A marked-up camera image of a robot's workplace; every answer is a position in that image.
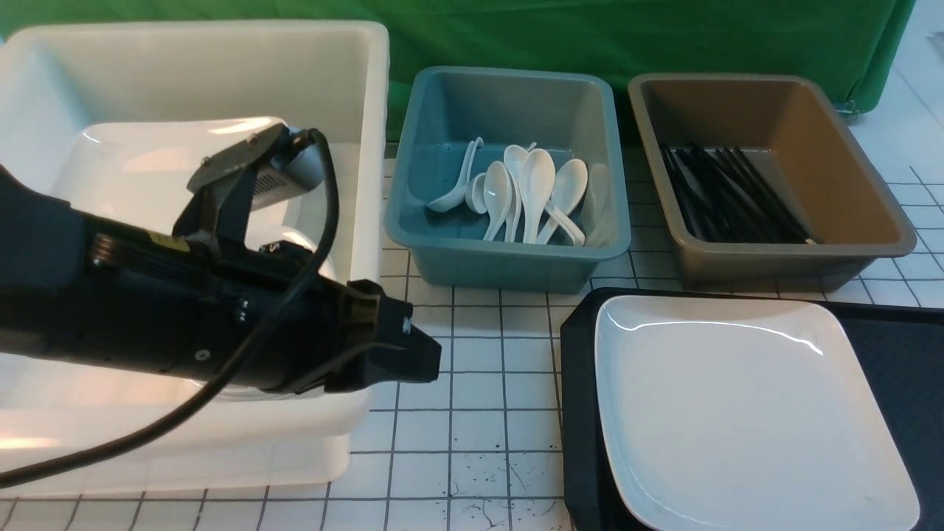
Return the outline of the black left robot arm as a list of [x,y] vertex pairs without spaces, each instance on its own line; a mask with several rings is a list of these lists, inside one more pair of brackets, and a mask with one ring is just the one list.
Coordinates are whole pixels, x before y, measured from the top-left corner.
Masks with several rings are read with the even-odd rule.
[[[286,292],[309,252],[205,248],[71,208],[2,172],[2,352],[208,381]],[[319,277],[235,386],[274,394],[428,383],[442,348],[377,283]]]

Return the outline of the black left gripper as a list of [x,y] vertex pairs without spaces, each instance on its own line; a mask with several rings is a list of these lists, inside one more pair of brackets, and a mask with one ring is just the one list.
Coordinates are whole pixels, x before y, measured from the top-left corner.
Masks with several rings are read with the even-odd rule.
[[344,286],[327,335],[319,342],[327,352],[294,380],[294,390],[347,393],[384,382],[434,382],[442,346],[412,324],[413,315],[410,303],[391,298],[373,282]]

